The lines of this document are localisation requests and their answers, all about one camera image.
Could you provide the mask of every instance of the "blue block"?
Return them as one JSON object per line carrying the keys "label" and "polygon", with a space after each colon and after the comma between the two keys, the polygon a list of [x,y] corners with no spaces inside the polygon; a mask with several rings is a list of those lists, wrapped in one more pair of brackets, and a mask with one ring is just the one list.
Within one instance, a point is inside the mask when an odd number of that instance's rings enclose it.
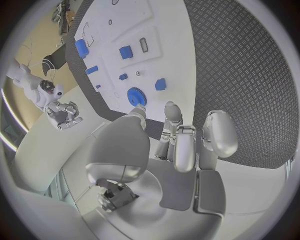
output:
{"label": "blue block", "polygon": [[77,51],[79,53],[79,56],[84,59],[86,55],[89,54],[89,50],[86,46],[86,43],[83,39],[79,39],[75,42],[75,46],[77,48]]}
{"label": "blue block", "polygon": [[92,66],[91,68],[85,70],[86,74],[92,74],[93,72],[98,71],[98,66]]}
{"label": "blue block", "polygon": [[167,87],[166,80],[164,78],[158,79],[155,83],[156,91],[163,91]]}
{"label": "blue block", "polygon": [[119,49],[119,51],[123,60],[130,59],[134,56],[130,46],[123,46]]}
{"label": "blue block", "polygon": [[121,81],[123,81],[123,80],[125,80],[125,79],[127,79],[127,78],[128,78],[128,76],[127,76],[126,73],[120,75],[120,77],[119,77],[119,79],[120,79]]}

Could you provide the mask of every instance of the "white robot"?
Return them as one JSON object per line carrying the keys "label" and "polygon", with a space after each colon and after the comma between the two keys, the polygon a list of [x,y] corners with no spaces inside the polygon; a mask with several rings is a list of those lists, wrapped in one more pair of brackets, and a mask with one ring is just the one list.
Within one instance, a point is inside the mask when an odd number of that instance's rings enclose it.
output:
{"label": "white robot", "polygon": [[13,79],[17,87],[23,88],[25,96],[37,108],[47,113],[50,123],[56,129],[64,130],[83,120],[77,117],[79,110],[74,102],[60,103],[58,101],[64,93],[61,84],[55,86],[51,81],[32,75],[30,69],[24,64],[19,64],[16,59],[13,59],[10,64],[6,76]]}
{"label": "white robot", "polygon": [[171,101],[165,116],[154,158],[140,104],[110,123],[91,146],[87,177],[103,194],[100,206],[83,218],[99,239],[105,239],[104,223],[113,226],[110,239],[210,240],[219,229],[226,197],[216,165],[218,157],[238,149],[232,119],[222,110],[208,113],[197,159],[196,128],[183,125]]}

